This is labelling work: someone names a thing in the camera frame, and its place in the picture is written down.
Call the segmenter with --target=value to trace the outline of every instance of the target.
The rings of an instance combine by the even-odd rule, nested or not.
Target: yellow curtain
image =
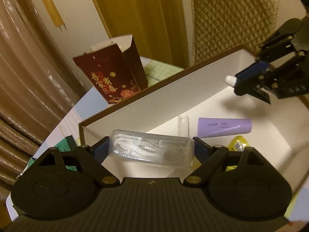
[[[133,34],[141,56],[188,67],[181,0],[93,0],[110,37]]]

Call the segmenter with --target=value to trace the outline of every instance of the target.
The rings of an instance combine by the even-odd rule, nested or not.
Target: white plastic item
[[[188,115],[178,116],[178,136],[179,137],[189,137],[189,117]]]
[[[194,156],[191,138],[113,130],[109,156],[125,161],[190,168]]]
[[[225,77],[225,83],[231,87],[234,87],[236,85],[237,78],[233,76],[226,76]]]

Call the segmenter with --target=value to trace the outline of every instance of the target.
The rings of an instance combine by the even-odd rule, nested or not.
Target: yellow package
[[[230,144],[227,146],[227,148],[230,151],[237,151],[237,152],[242,152],[244,148],[249,147],[248,141],[241,135],[236,136],[233,138],[230,142]],[[237,168],[237,166],[227,166],[225,171],[231,171],[233,169]]]

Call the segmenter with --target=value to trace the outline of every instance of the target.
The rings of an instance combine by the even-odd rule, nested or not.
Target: cardboard box
[[[148,81],[132,35],[92,46],[73,58],[108,103],[117,103],[147,88]]]
[[[199,117],[251,118],[252,132],[244,135],[289,182],[295,193],[303,184],[309,163],[301,155],[309,144],[309,111],[299,98],[271,105],[249,95],[236,96],[224,80],[254,62],[242,47],[234,48],[185,69],[79,124],[81,143],[93,145],[114,129],[177,135],[177,116],[189,116],[190,137],[197,135]],[[234,136],[205,138],[210,145],[228,145]],[[153,170],[148,165],[119,162],[107,157],[102,165],[120,180],[123,177],[180,177],[191,171]]]

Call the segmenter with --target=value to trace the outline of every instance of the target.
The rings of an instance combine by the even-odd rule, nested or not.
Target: red paper bag
[[[92,52],[73,58],[95,88],[109,103],[117,103],[147,88],[144,72],[132,35],[112,38]]]

